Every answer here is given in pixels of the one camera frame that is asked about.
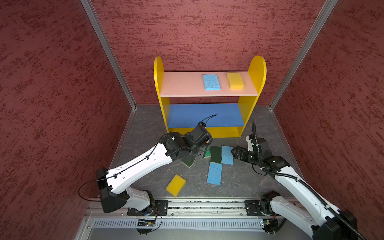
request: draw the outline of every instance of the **shelf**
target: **shelf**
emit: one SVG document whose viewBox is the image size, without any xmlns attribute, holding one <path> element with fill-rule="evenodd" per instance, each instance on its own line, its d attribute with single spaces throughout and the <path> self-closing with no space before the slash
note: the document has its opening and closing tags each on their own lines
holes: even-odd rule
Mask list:
<svg viewBox="0 0 384 240">
<path fill-rule="evenodd" d="M 226 72 L 164 72 L 160 97 L 213 97 L 213 96 L 257 96 L 257 90 L 248 72 L 240 73 L 244 82 L 241 90 L 231 90 Z M 206 91 L 203 74 L 216 74 L 220 90 Z"/>
<path fill-rule="evenodd" d="M 171 104 L 168 128 L 195 127 L 213 114 L 207 127 L 243 127 L 244 122 L 237 103 Z"/>
<path fill-rule="evenodd" d="M 248 72 L 165 72 L 160 57 L 155 58 L 154 80 L 161 113 L 167 132 L 186 134 L 202 119 L 213 114 L 207 130 L 213 138 L 240 137 L 251 117 L 266 78 L 266 63 L 262 56 L 255 56 Z M 241 90 L 231 90 L 227 73 L 240 73 L 244 82 Z M 206 91 L 203 75 L 216 74 L 221 89 Z M 237 103 L 222 104 L 170 104 L 170 97 L 238 96 Z"/>
</svg>

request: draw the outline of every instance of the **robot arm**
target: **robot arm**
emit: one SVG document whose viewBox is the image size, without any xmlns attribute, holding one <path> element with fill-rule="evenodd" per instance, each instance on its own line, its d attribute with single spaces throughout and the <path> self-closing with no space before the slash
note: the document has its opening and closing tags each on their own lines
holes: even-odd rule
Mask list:
<svg viewBox="0 0 384 240">
<path fill-rule="evenodd" d="M 137 158 L 112 169 L 101 168 L 96 172 L 100 190 L 100 201 L 105 213 L 123 206 L 132 207 L 145 213 L 154 207 L 150 191 L 138 191 L 129 186 L 154 169 L 183 159 L 189 155 L 203 158 L 212 136 L 200 122 L 191 132 L 181 135 L 170 132 L 161 137 L 147 152 Z"/>
<path fill-rule="evenodd" d="M 246 137 L 248 149 L 235 147 L 235 159 L 259 165 L 260 169 L 287 188 L 307 211 L 271 191 L 261 197 L 259 211 L 279 214 L 298 226 L 312 239 L 365 239 L 357 232 L 357 221 L 349 211 L 341 211 L 311 188 L 281 156 L 273 156 L 268 143 L 253 134 Z"/>
</svg>

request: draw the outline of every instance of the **green sponge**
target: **green sponge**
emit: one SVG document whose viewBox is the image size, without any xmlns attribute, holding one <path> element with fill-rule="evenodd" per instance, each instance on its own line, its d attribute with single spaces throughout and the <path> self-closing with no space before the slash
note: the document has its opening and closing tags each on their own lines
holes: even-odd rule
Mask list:
<svg viewBox="0 0 384 240">
<path fill-rule="evenodd" d="M 196 157 L 192 154 L 188 157 L 185 157 L 181 160 L 182 163 L 184 163 L 187 167 L 192 167 L 193 163 L 195 162 Z"/>
<path fill-rule="evenodd" d="M 209 148 L 207 149 L 204 158 L 209 158 L 211 157 L 211 151 L 209 151 Z"/>
<path fill-rule="evenodd" d="M 221 147 L 211 146 L 209 149 L 212 155 L 210 162 L 221 164 Z"/>
</svg>

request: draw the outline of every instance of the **floor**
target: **floor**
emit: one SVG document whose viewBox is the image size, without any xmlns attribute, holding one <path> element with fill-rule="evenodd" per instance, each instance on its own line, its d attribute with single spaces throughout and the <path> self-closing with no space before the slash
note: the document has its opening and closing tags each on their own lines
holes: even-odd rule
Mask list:
<svg viewBox="0 0 384 240">
<path fill-rule="evenodd" d="M 257 136 L 268 141 L 274 155 L 285 158 L 298 172 L 297 163 L 290 159 L 281 137 L 266 106 L 256 106 L 243 136 L 240 138 L 216 138 L 213 146 L 247 147 L 245 136 L 251 134 L 252 121 L 256 121 Z M 155 145 L 160 136 L 166 133 L 160 106 L 141 105 L 136 110 L 134 120 L 124 144 L 117 166 L 122 165 Z M 275 190 L 284 197 L 291 193 L 270 176 L 256 174 L 250 164 L 236 161 L 234 165 L 223 164 L 221 185 L 207 183 L 209 160 L 196 160 L 191 168 L 181 161 L 164 165 L 134 182 L 131 187 L 138 190 L 150 190 L 154 197 L 170 197 L 165 190 L 175 174 L 187 180 L 180 197 L 259 197 Z"/>
</svg>

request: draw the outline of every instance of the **yellow sponge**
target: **yellow sponge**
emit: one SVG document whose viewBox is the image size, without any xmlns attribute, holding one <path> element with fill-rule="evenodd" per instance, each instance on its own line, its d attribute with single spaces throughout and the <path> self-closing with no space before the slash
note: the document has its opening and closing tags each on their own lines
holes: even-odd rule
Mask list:
<svg viewBox="0 0 384 240">
<path fill-rule="evenodd" d="M 227 79 L 230 89 L 236 90 L 244 88 L 244 82 L 240 73 L 227 73 Z"/>
<path fill-rule="evenodd" d="M 185 179 L 176 174 L 172 181 L 168 184 L 166 190 L 174 197 L 177 197 L 186 182 L 187 181 Z"/>
</svg>

